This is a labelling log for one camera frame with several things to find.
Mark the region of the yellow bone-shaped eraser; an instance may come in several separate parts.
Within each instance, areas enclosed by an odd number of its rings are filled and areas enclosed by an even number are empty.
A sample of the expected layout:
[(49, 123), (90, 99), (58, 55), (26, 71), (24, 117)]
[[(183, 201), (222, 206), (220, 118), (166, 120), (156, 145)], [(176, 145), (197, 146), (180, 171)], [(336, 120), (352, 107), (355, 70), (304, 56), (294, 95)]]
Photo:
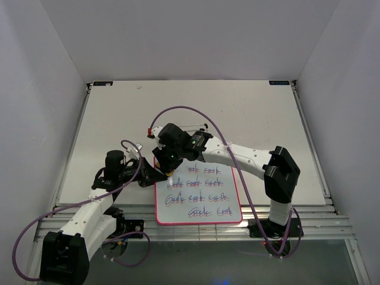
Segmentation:
[(173, 174), (174, 174), (174, 170), (171, 170), (171, 171), (166, 171), (166, 170), (163, 170), (161, 167), (160, 167), (160, 163), (159, 162), (156, 162), (156, 169), (159, 170), (162, 174), (166, 175), (167, 177), (171, 177)]

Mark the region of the pink framed whiteboard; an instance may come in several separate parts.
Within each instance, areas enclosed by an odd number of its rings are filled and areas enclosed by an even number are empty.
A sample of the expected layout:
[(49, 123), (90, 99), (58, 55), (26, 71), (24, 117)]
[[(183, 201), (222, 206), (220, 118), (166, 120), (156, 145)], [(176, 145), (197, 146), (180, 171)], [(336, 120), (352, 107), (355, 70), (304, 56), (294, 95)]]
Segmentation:
[(155, 183), (154, 190), (160, 225), (238, 224), (243, 220), (230, 166), (184, 160), (166, 181)]

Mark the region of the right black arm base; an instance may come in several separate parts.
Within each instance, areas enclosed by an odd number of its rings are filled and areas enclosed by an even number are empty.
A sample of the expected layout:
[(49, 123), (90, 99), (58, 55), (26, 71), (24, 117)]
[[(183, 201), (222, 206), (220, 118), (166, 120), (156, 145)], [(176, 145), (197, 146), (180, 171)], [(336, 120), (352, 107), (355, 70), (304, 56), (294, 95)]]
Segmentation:
[[(275, 224), (269, 219), (260, 219), (259, 221), (267, 238), (272, 239), (270, 242), (264, 240), (264, 247), (270, 255), (276, 258), (287, 258), (298, 250), (304, 235), (298, 218), (291, 218), (289, 227)], [(298, 238), (294, 248), (291, 246), (290, 238)]]

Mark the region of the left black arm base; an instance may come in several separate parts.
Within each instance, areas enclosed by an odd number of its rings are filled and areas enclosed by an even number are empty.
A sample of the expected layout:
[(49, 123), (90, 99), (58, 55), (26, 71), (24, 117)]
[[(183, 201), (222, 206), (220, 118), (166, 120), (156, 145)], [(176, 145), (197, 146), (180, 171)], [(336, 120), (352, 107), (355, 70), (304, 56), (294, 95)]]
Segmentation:
[[(142, 232), (144, 230), (144, 220), (126, 219), (124, 211), (120, 208), (110, 207), (105, 211), (104, 214), (111, 216), (116, 220), (116, 230), (107, 237), (107, 240), (116, 238), (129, 232)], [(143, 235), (133, 234), (104, 244), (102, 245), (103, 253), (110, 258), (121, 257), (126, 252), (126, 249), (128, 247), (128, 239), (130, 238), (142, 239)]]

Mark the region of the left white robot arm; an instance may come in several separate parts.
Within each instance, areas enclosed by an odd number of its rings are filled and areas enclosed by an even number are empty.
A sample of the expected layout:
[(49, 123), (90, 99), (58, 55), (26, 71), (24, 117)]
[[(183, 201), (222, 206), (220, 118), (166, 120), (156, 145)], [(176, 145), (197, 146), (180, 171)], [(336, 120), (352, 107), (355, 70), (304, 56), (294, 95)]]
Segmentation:
[(83, 284), (90, 260), (106, 240), (126, 248), (127, 238), (141, 238), (142, 220), (130, 221), (113, 206), (125, 183), (142, 188), (166, 181), (167, 176), (152, 167), (146, 158), (126, 160), (121, 150), (108, 151), (105, 167), (94, 179), (89, 203), (82, 205), (71, 220), (43, 240), (40, 279), (55, 284)]

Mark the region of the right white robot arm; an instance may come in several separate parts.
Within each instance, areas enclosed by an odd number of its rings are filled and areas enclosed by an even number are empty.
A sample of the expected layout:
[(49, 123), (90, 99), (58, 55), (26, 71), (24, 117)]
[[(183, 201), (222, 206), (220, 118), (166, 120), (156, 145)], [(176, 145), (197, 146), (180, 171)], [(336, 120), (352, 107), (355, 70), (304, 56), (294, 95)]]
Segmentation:
[(188, 160), (234, 167), (240, 175), (247, 172), (263, 180), (265, 194), (270, 199), (270, 213), (267, 220), (258, 222), (254, 229), (271, 238), (289, 232), (292, 197), (300, 169), (286, 148), (256, 150), (228, 145), (205, 131), (190, 135), (173, 123), (149, 129), (148, 137), (156, 141), (153, 154), (159, 170), (165, 174), (172, 173)]

